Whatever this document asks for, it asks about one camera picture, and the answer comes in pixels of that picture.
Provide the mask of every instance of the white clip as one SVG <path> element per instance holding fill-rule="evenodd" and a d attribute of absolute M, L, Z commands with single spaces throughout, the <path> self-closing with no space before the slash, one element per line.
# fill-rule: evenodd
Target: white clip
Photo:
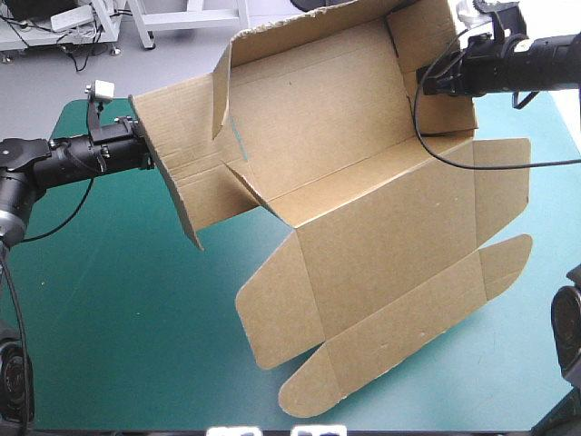
<path fill-rule="evenodd" d="M 344 425 L 297 425 L 290 432 L 290 436 L 347 436 L 347 427 Z"/>
<path fill-rule="evenodd" d="M 206 436 L 262 436 L 258 427 L 212 427 L 206 431 Z"/>

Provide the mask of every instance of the power strip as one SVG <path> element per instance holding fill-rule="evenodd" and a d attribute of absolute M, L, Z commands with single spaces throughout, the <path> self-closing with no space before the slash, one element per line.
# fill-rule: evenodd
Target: power strip
<path fill-rule="evenodd" d="M 51 16 L 51 27 L 53 32 L 62 32 L 63 30 L 73 29 L 78 25 L 86 25 L 93 20 L 92 7 L 85 5 Z"/>

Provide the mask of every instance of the cardboard box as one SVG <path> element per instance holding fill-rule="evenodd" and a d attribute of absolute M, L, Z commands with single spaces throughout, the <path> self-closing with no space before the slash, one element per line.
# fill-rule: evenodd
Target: cardboard box
<path fill-rule="evenodd" d="M 449 167 L 414 135 L 416 70 L 456 30 L 446 0 L 405 3 L 243 32 L 213 73 L 133 98 L 197 244 L 197 229 L 257 205 L 295 230 L 236 299 L 262 368 L 320 345 L 281 388 L 294 416 L 325 412 L 498 296 L 530 252 L 525 235 L 479 248 L 526 207 L 528 171 Z M 448 158 L 529 160 L 527 140 L 473 140 L 470 99 L 421 110 Z"/>

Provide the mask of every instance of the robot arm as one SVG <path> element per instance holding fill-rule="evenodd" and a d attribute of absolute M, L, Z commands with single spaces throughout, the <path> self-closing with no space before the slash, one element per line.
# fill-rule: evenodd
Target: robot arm
<path fill-rule="evenodd" d="M 96 81 L 87 92 L 88 134 L 0 142 L 0 238 L 8 248 L 24 239 L 34 203 L 47 189 L 133 168 L 153 168 L 137 121 L 126 116 L 101 126 L 103 106 L 113 100 L 113 84 Z"/>

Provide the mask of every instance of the cardboard flap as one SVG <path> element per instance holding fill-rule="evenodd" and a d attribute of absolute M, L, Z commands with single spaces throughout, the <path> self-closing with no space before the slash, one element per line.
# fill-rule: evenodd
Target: cardboard flap
<path fill-rule="evenodd" d="M 528 139 L 474 142 L 476 165 L 527 164 Z M 481 245 L 519 216 L 528 204 L 529 170 L 476 171 L 477 243 Z"/>
<path fill-rule="evenodd" d="M 254 200 L 256 200 L 256 202 L 260 206 L 262 206 L 264 209 L 266 209 L 267 211 L 272 213 L 274 216 L 279 218 L 281 221 L 283 221 L 279 217 L 279 215 L 276 212 L 274 212 L 274 209 L 271 208 L 271 206 L 267 203 L 267 201 L 264 200 L 261 193 L 259 193 L 259 191 L 252 185 L 252 183 L 246 177 L 244 177 L 242 174 L 238 173 L 234 168 L 232 168 L 227 163 L 224 163 L 224 165 L 226 165 L 226 168 L 228 168 L 228 170 L 230 170 L 230 172 L 236 178 L 236 180 L 238 180 L 241 183 L 241 185 L 244 186 L 244 188 L 249 192 L 249 194 L 252 196 L 252 198 L 254 198 Z"/>
<path fill-rule="evenodd" d="M 489 301 L 517 280 L 527 265 L 532 248 L 533 238 L 523 234 L 479 251 Z"/>
<path fill-rule="evenodd" d="M 326 345 L 315 351 L 279 391 L 279 405 L 297 418 L 320 415 L 343 398 Z"/>
<path fill-rule="evenodd" d="M 419 0 L 391 14 L 388 23 L 403 74 L 433 62 L 457 34 L 448 0 Z"/>
<path fill-rule="evenodd" d="M 264 369 L 325 340 L 296 233 L 241 288 L 236 310 L 256 362 Z"/>
<path fill-rule="evenodd" d="M 228 116 L 228 94 L 230 91 L 231 45 L 226 47 L 214 69 L 212 139 L 220 132 Z"/>
<path fill-rule="evenodd" d="M 275 55 L 381 18 L 401 3 L 401 0 L 353 1 L 242 31 L 232 41 L 232 66 Z"/>
<path fill-rule="evenodd" d="M 530 248 L 522 235 L 474 252 L 328 340 L 281 387 L 282 409 L 321 414 L 388 372 L 507 289 Z"/>

